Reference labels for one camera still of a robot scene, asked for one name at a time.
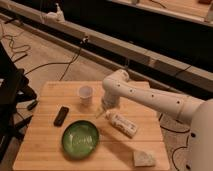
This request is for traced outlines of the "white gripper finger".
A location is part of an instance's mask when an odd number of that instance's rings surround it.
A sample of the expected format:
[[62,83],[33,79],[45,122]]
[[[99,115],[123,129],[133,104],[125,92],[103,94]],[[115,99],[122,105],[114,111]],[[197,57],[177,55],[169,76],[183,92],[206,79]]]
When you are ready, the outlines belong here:
[[104,111],[103,111],[103,110],[99,110],[99,111],[97,111],[96,118],[99,118],[100,116],[102,116],[102,115],[103,115],[103,113],[104,113]]

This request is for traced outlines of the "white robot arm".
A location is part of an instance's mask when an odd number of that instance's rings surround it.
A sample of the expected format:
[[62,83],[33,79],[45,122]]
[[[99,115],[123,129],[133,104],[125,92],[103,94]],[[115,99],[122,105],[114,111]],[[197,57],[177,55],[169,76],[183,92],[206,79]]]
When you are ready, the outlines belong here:
[[186,171],[213,171],[213,99],[201,100],[185,94],[138,88],[129,82],[129,74],[123,69],[106,76],[102,87],[104,111],[116,108],[124,97],[187,124],[190,136]]

